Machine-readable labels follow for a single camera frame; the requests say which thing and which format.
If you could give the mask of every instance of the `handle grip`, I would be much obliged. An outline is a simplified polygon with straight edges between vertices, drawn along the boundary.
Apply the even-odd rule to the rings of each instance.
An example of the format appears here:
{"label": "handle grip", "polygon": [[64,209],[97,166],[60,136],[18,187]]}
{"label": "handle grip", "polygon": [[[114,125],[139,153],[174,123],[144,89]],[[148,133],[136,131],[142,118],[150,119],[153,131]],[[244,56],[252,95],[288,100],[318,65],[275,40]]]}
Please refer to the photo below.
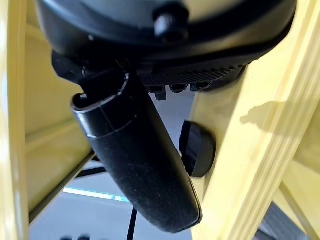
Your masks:
{"label": "handle grip", "polygon": [[106,170],[149,222],[171,233],[200,222],[196,192],[139,79],[127,79],[98,102],[77,94],[72,111]]}

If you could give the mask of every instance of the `yellow wooden frame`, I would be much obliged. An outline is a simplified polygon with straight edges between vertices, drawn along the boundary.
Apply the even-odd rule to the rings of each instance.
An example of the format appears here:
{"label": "yellow wooden frame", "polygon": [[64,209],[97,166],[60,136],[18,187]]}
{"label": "yellow wooden frame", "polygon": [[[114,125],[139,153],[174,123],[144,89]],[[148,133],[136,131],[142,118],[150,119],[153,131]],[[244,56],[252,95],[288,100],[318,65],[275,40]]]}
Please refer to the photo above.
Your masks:
{"label": "yellow wooden frame", "polygon": [[0,238],[29,238],[25,163],[27,1],[0,2]]}
{"label": "yellow wooden frame", "polygon": [[190,116],[216,135],[214,170],[195,240],[252,239],[320,99],[320,1],[300,0],[291,32],[252,63],[243,82],[201,93]]}

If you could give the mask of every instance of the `metal rod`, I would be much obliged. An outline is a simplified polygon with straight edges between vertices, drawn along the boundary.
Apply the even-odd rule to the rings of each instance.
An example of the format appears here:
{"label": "metal rod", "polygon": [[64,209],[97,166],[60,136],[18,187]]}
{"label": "metal rod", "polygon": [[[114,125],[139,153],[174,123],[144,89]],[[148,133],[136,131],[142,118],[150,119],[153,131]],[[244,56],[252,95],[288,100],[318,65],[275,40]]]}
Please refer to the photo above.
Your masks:
{"label": "metal rod", "polygon": [[92,176],[92,175],[96,175],[96,174],[102,174],[102,173],[106,173],[106,172],[107,171],[103,166],[96,167],[96,168],[90,168],[90,169],[82,170],[75,178],[79,179],[79,178],[88,177],[88,176]]}
{"label": "metal rod", "polygon": [[94,156],[94,158],[92,158],[91,161],[94,161],[94,162],[100,162],[100,159],[97,157],[97,156]]}
{"label": "metal rod", "polygon": [[89,162],[94,156],[95,153],[93,151],[89,153],[89,155],[85,159],[83,159],[68,176],[66,176],[33,210],[29,212],[30,223],[35,220],[35,218],[64,189],[64,187],[74,179],[74,177],[81,171],[81,169],[87,164],[87,162]]}
{"label": "metal rod", "polygon": [[126,240],[133,240],[134,239],[136,220],[137,220],[137,210],[135,208],[133,208],[132,214],[131,214],[131,219],[130,219],[128,235],[127,235]]}

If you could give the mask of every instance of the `black plastic housing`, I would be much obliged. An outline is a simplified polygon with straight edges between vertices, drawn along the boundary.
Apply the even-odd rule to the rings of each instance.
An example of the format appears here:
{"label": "black plastic housing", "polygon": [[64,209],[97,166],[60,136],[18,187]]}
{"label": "black plastic housing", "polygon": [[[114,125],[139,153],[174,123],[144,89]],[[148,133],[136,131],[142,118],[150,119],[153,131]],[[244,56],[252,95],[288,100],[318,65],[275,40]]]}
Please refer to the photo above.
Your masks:
{"label": "black plastic housing", "polygon": [[127,79],[98,102],[77,94],[72,111],[107,172],[147,220],[170,233],[200,222],[191,180],[139,79]]}

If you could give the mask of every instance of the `black knob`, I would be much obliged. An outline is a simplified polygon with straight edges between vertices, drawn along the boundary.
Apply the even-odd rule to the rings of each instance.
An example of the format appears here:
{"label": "black knob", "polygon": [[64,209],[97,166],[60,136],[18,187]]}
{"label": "black knob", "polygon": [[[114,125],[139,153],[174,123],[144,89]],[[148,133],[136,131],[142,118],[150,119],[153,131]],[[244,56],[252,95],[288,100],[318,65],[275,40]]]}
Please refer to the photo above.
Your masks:
{"label": "black knob", "polygon": [[154,34],[166,44],[176,44],[188,39],[188,10],[180,3],[170,3],[153,14]]}

